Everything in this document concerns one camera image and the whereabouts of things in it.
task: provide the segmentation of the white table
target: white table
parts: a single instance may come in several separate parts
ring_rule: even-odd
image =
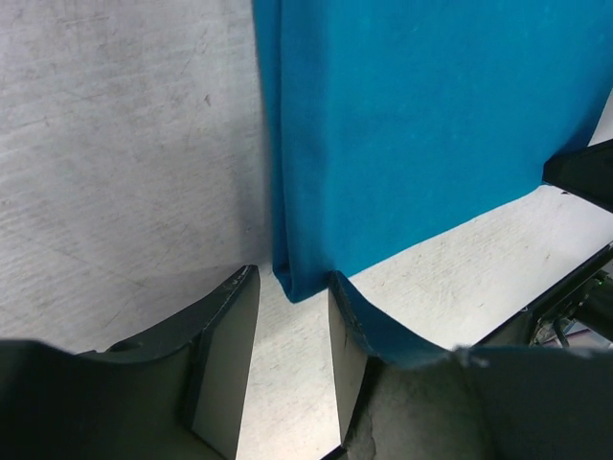
[[[0,45],[0,335],[101,350],[259,264],[238,457],[335,447],[326,294],[290,305],[267,256],[249,0],[13,0]],[[611,240],[613,217],[542,187],[352,280],[454,347]]]

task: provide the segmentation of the blue cloth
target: blue cloth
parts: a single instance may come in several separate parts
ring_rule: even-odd
[[[613,1],[255,0],[292,301],[541,183],[613,84]]]

